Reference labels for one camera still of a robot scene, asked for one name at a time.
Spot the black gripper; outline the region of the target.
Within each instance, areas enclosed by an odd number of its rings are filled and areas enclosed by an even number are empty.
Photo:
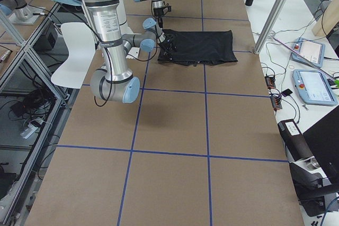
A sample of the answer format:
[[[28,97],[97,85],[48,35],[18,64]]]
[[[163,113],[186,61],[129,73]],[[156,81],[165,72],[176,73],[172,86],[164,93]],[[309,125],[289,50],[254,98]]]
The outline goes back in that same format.
[[[157,18],[157,22],[159,27],[163,28],[163,19],[162,17],[165,16],[168,12],[172,11],[172,7],[170,5],[165,5],[157,8],[153,8],[153,16]]]
[[[160,44],[160,55],[164,58],[172,58],[174,52],[176,52],[174,38],[167,38]]]

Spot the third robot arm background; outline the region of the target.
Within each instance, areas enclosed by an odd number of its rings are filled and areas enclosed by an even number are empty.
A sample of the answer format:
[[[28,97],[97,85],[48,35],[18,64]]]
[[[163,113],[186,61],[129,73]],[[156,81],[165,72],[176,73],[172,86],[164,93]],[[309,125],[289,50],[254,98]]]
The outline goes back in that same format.
[[[26,0],[1,0],[1,11],[15,25],[33,25],[38,18]]]

